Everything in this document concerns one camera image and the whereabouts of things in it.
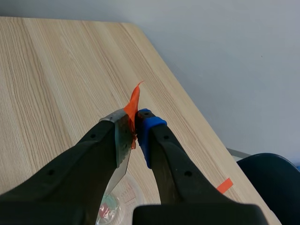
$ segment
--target small orange piece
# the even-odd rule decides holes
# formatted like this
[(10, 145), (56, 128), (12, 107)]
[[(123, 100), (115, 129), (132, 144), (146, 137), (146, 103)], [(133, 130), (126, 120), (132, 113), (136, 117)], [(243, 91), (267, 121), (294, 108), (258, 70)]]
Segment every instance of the small orange piece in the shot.
[(139, 98), (140, 98), (140, 85), (141, 82), (137, 84), (135, 89), (132, 92), (131, 98), (127, 106), (124, 107), (124, 111), (129, 116), (129, 127), (130, 131), (133, 136), (131, 149), (135, 149), (135, 141), (136, 141), (136, 134), (135, 134), (135, 114), (137, 113), (137, 107), (139, 105)]
[(217, 187), (217, 190), (224, 194), (231, 186), (233, 185), (233, 182), (230, 178), (226, 179), (222, 184)]

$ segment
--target light wood grain surface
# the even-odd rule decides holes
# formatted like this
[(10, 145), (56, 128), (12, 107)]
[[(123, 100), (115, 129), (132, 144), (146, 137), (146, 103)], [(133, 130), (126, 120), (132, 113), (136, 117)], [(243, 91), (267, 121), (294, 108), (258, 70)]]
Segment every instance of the light wood grain surface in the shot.
[[(0, 18), (0, 192), (28, 179), (74, 145), (101, 117), (123, 108), (136, 84), (139, 108), (168, 122), (226, 196), (259, 205), (280, 224), (143, 32), (128, 23)], [(138, 147), (129, 162), (148, 203), (155, 179)]]

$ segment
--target clear plastic container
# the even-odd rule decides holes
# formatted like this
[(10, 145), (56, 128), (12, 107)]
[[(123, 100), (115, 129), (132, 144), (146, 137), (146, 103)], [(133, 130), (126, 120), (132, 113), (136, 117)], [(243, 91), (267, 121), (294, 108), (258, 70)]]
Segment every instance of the clear plastic container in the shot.
[(145, 204), (140, 186), (129, 173), (121, 179), (109, 195), (104, 195), (96, 225), (131, 225), (133, 210)]

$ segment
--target gray wall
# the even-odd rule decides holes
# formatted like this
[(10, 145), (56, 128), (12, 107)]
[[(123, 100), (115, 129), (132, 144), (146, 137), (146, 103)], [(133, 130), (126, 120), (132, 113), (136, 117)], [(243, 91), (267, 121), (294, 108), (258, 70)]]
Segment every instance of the gray wall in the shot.
[(226, 147), (300, 165), (300, 1), (1, 0), (0, 15), (140, 26)]

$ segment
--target orange plastic strip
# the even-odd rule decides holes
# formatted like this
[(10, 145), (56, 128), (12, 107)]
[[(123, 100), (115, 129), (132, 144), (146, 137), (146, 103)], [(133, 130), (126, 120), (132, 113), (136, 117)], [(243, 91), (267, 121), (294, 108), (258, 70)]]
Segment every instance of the orange plastic strip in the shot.
[(133, 136), (133, 141), (131, 144), (131, 149), (135, 149), (135, 140), (136, 140), (136, 135), (135, 135), (135, 114), (137, 113), (137, 107), (139, 105), (139, 98), (140, 98), (140, 85), (141, 82), (137, 84), (135, 89), (132, 92), (131, 98), (127, 106), (124, 107), (124, 111), (126, 114), (129, 116), (129, 127), (130, 131)]
[(220, 184), (219, 187), (217, 187), (217, 190), (222, 194), (224, 194), (229, 188), (231, 188), (232, 185), (233, 182), (231, 181), (230, 178), (228, 178), (222, 184)]

